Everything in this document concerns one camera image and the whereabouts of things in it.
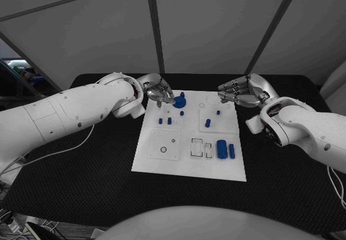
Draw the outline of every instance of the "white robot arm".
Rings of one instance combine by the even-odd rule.
[[[315,110],[301,101],[279,97],[255,73],[217,87],[222,103],[253,108],[259,115],[246,120],[252,134],[265,132],[279,147],[297,145],[307,155],[346,173],[346,116]]]
[[[114,72],[96,83],[0,112],[0,172],[31,149],[99,123],[109,113],[135,119],[145,112],[144,93],[158,106],[176,103],[157,73],[134,79]]]

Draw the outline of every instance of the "black cloth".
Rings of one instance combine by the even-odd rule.
[[[79,75],[70,87],[93,83],[104,75]],[[240,75],[161,76],[173,89],[216,91],[220,84]],[[330,111],[307,77],[264,75],[264,78],[279,96],[301,100],[318,112]],[[3,207],[43,219],[109,227],[158,208],[210,206],[264,216],[311,234],[344,230],[346,211],[327,167],[297,146],[278,147],[262,133],[251,134],[245,120],[259,113],[259,108],[236,106],[236,113],[246,182],[131,172],[144,117],[115,119],[109,115],[78,149],[23,167]],[[89,130],[34,149],[29,159],[76,146]]]

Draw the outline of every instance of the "circular hole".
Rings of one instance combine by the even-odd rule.
[[[326,146],[324,146],[324,151],[327,151],[330,148],[331,148],[331,145],[330,145],[330,144],[326,144]]]

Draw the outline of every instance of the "white board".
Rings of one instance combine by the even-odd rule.
[[[183,108],[164,103],[158,108],[148,100],[131,171],[246,182],[235,104],[222,104],[212,91],[173,91],[176,96],[180,92],[186,98]],[[191,139],[202,139],[202,157],[191,156]],[[226,141],[226,159],[217,158],[217,140]],[[212,158],[206,158],[206,143]],[[229,157],[229,144],[235,159]]]

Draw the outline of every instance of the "robotic hand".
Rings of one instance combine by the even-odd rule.
[[[144,93],[158,106],[176,103],[157,73],[134,79],[114,72],[96,83],[0,112],[0,173],[31,149],[99,123],[109,113],[135,119],[145,112]]]
[[[301,101],[279,97],[255,73],[217,86],[220,102],[259,107],[259,115],[245,121],[252,134],[264,131],[274,143],[297,145],[307,155],[346,173],[346,117],[315,110]]]

